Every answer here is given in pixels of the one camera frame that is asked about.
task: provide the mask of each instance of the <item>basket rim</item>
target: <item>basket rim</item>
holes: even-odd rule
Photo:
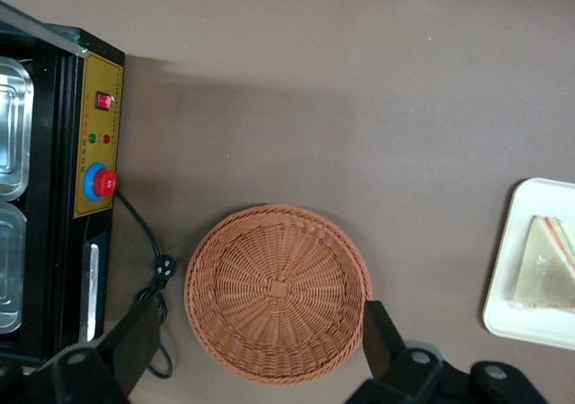
[[[217,349],[208,339],[208,334],[204,331],[202,326],[199,324],[198,316],[194,310],[193,302],[193,292],[191,290],[191,282],[194,277],[194,272],[197,268],[197,261],[201,259],[204,250],[207,248],[209,243],[218,236],[225,228],[227,228],[233,222],[245,222],[250,221],[254,217],[265,215],[287,215],[298,220],[303,220],[319,226],[320,228],[327,231],[331,237],[339,244],[339,246],[346,252],[347,258],[351,261],[353,268],[358,274],[358,283],[360,287],[360,292],[363,296],[364,302],[372,298],[372,285],[367,266],[358,247],[355,243],[345,234],[339,226],[330,221],[329,219],[316,214],[313,211],[297,207],[288,206],[283,204],[265,204],[260,206],[252,206],[249,208],[242,209],[235,213],[232,213],[222,221],[220,221],[216,226],[214,226],[201,240],[197,249],[194,251],[190,264],[186,272],[184,280],[184,307],[186,309],[186,314],[191,328],[196,336],[198,342],[201,346],[216,359],[221,365],[225,366],[227,369],[236,373],[243,378],[253,380],[256,382],[263,382],[267,384],[277,384],[277,385],[287,385],[302,382],[310,382],[316,380],[320,377],[325,376],[327,373],[332,372],[339,366],[341,366],[358,348],[363,332],[363,310],[359,313],[358,324],[353,332],[351,339],[347,342],[344,347],[338,349],[338,353],[329,359],[324,364],[320,365],[318,368],[307,373],[301,373],[299,375],[289,375],[289,376],[269,376],[254,373],[243,369],[236,364],[231,363],[226,359],[225,355]]]

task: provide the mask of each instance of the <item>cable connector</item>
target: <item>cable connector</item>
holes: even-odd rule
[[[176,273],[176,261],[165,254],[155,260],[155,288],[165,289],[168,280]]]

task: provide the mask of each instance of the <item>red switch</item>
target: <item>red switch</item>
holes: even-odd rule
[[[113,100],[109,94],[105,92],[96,93],[96,108],[98,110],[110,110]]]
[[[96,196],[109,198],[116,191],[116,174],[109,169],[97,171],[93,177],[93,192]]]

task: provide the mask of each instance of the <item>blue button ring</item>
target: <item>blue button ring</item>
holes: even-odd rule
[[[96,173],[106,169],[102,163],[94,163],[88,168],[84,176],[84,194],[92,202],[99,201],[102,197],[98,196],[93,191],[93,179],[96,178]]]

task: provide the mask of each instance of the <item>table surface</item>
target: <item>table surface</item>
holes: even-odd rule
[[[179,268],[162,329],[174,377],[146,373],[134,403],[338,403],[368,377],[358,351],[320,381],[263,386],[193,336],[193,251],[261,203],[339,225],[405,338],[462,370],[513,364],[551,403],[572,401],[575,352],[496,337],[482,307],[512,189],[575,181],[575,0],[4,1],[128,54],[119,186]],[[109,325],[152,257],[117,204]]]

